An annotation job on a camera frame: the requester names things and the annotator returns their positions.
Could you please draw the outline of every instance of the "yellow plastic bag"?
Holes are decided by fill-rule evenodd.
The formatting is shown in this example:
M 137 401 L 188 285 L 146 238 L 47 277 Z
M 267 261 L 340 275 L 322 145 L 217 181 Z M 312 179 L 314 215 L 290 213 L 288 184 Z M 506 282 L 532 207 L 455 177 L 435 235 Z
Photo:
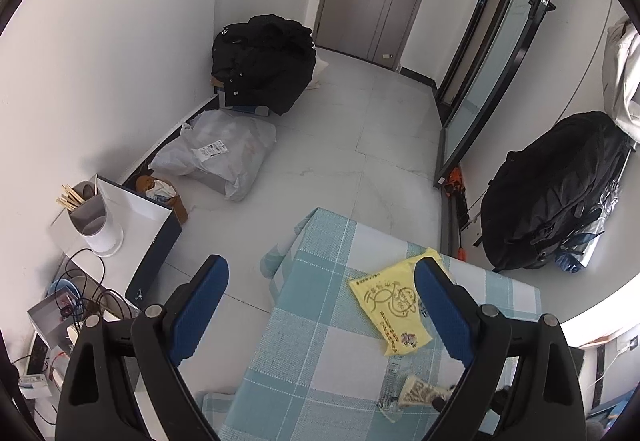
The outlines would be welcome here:
M 430 248 L 378 273 L 349 281 L 360 307 L 388 344 L 385 356 L 413 353 L 432 340 L 420 320 L 414 282 L 415 263 L 425 257 L 432 257 L 450 278 L 442 258 Z

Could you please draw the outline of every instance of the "tiled floor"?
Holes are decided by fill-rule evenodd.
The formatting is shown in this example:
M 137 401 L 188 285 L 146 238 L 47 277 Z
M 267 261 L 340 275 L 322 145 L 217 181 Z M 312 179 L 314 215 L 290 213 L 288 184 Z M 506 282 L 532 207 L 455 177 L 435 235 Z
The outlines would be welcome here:
M 226 294 L 194 357 L 180 366 L 194 395 L 233 392 L 269 319 L 257 264 L 304 216 L 323 207 L 422 246 L 439 245 L 440 194 L 431 177 L 440 121 L 431 89 L 326 50 L 321 87 L 277 126 L 277 143 L 242 202 L 171 177 L 190 218 L 154 287 L 165 301 L 211 253 L 230 267 Z

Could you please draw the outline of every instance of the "silver bolt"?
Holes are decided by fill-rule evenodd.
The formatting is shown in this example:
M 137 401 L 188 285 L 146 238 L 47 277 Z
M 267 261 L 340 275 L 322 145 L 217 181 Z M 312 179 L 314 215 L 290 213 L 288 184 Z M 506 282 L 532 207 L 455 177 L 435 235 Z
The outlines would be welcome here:
M 556 327 L 558 325 L 558 319 L 553 315 L 549 315 L 548 313 L 544 315 L 542 320 L 544 320 L 545 324 L 549 327 Z
M 493 304 L 484 304 L 484 306 L 482 306 L 480 310 L 482 311 L 482 314 L 484 316 L 490 316 L 490 317 L 498 316 L 498 313 L 499 313 L 498 308 L 495 307 Z
M 157 316 L 160 316 L 161 312 L 162 312 L 162 306 L 158 304 L 151 304 L 151 306 L 145 309 L 145 315 L 148 318 L 156 318 Z
M 100 323 L 100 317 L 98 315 L 91 315 L 84 321 L 84 325 L 87 327 L 95 327 Z

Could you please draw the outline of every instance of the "tablecloth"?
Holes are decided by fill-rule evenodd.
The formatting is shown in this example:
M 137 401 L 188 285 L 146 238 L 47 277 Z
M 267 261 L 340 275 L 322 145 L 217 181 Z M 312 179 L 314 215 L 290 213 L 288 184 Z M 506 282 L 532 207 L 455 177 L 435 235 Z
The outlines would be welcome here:
M 405 408 L 392 423 L 378 406 L 381 397 L 398 392 L 408 374 L 449 387 L 463 366 L 447 355 L 426 312 L 422 321 L 433 341 L 412 355 L 383 356 L 385 341 L 347 281 L 424 251 L 321 208 L 309 214 L 260 261 L 274 309 L 220 438 L 420 440 L 438 413 Z M 492 303 L 508 317 L 539 318 L 537 288 L 450 257 L 443 261 L 478 304 Z M 515 360 L 508 359 L 498 387 L 511 382 L 514 370 Z M 211 403 L 206 415 L 213 414 Z M 491 432 L 496 422 L 488 415 L 482 429 Z

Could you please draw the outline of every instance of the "black bag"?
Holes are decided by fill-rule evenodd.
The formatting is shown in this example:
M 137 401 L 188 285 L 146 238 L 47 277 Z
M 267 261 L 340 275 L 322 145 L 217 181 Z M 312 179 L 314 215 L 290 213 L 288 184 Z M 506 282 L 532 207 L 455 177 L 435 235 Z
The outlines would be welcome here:
M 229 24 L 213 41 L 211 75 L 224 83 L 228 106 L 290 110 L 311 81 L 316 50 L 311 30 L 277 15 Z
M 481 205 L 482 245 L 494 271 L 542 267 L 622 166 L 630 141 L 599 111 L 573 114 L 507 160 Z

